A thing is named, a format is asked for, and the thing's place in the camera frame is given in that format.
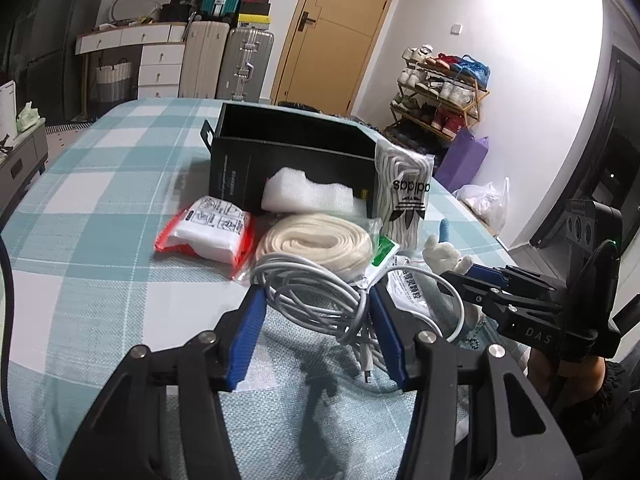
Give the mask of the person's right hand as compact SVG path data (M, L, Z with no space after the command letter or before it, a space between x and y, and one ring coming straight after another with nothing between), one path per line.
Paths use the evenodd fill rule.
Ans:
M544 354L536 349L529 353L528 379L541 396L548 394L554 378L564 380L561 399L576 403L594 396L602 387L606 362L600 356L588 356L580 363L559 362L552 365Z

